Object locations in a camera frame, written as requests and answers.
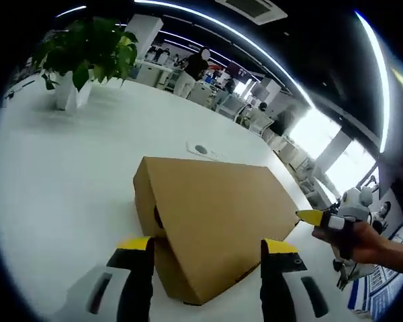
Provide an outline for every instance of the white desk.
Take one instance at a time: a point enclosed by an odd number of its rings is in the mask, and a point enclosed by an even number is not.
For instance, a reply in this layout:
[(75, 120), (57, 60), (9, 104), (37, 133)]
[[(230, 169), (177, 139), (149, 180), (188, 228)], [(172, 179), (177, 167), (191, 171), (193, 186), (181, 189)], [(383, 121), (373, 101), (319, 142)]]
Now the white desk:
[(136, 82), (163, 89), (167, 77), (173, 72), (172, 68), (136, 59), (135, 65), (141, 65)]
[(194, 88), (189, 92), (187, 100), (197, 103), (201, 106), (208, 106), (208, 98), (212, 94), (210, 85), (206, 82), (196, 82)]
[[(200, 142), (230, 161), (269, 167), (299, 208), (310, 207), (261, 138), (213, 111), (130, 81), (120, 88), (113, 79), (94, 85), (88, 104), (69, 115), (53, 110), (54, 94), (34, 78), (0, 110), (0, 249), (40, 314), (55, 312), (67, 289), (106, 263), (118, 241), (142, 234), (132, 178), (143, 156), (202, 160), (185, 146)], [(332, 250), (311, 231), (299, 223), (287, 240), (328, 303), (330, 313), (317, 321), (351, 321), (335, 286)], [(190, 307), (169, 299), (155, 273), (151, 321), (262, 321), (260, 285), (258, 268), (209, 303)], [(315, 321), (304, 314), (307, 295), (295, 300), (300, 321)]]

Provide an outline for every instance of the pillar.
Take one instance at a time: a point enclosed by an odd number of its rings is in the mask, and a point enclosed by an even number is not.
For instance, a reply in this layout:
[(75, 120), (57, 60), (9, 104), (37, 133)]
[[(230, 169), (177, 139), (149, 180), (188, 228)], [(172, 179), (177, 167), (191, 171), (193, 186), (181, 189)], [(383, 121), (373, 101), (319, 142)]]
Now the pillar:
[(125, 31), (132, 32), (138, 40), (136, 43), (138, 59), (144, 59), (163, 24), (160, 18), (150, 15), (134, 15), (130, 20)]
[(319, 167), (321, 173), (325, 173), (346, 150), (351, 143), (351, 139), (342, 131), (339, 131), (333, 140), (327, 145), (321, 155), (316, 159), (315, 163)]

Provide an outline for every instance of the brown cardboard box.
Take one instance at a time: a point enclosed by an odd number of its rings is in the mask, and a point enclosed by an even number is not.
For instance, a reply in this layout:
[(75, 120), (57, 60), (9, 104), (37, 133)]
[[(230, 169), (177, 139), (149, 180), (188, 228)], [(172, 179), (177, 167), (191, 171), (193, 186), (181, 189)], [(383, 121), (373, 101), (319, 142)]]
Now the brown cardboard box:
[(297, 207), (268, 168), (144, 157), (133, 179), (145, 235), (167, 294), (201, 305), (260, 261), (260, 241), (282, 241)]

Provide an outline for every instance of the white plant pot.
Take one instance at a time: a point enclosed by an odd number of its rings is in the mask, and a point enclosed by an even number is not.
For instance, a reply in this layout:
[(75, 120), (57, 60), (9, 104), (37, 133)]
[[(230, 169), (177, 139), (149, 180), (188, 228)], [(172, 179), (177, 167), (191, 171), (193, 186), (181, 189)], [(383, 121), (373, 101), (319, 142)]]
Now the white plant pot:
[(76, 111), (79, 107), (84, 106), (93, 87), (93, 83), (88, 80), (78, 92), (73, 85), (72, 76), (72, 72), (67, 72), (64, 76), (56, 74), (58, 83), (55, 85), (56, 107), (62, 111)]

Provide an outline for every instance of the human hand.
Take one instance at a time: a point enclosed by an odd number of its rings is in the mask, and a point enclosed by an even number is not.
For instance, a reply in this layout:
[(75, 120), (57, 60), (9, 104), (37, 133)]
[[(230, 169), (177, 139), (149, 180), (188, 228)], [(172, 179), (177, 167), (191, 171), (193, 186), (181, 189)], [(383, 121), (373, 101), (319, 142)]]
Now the human hand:
[[(382, 252), (385, 239), (370, 224), (363, 221), (354, 224), (353, 232), (358, 242), (353, 248), (352, 260), (356, 263), (375, 264)], [(332, 246), (338, 246), (337, 241), (334, 240), (334, 235), (325, 232), (319, 227), (314, 228), (312, 236), (330, 243)]]

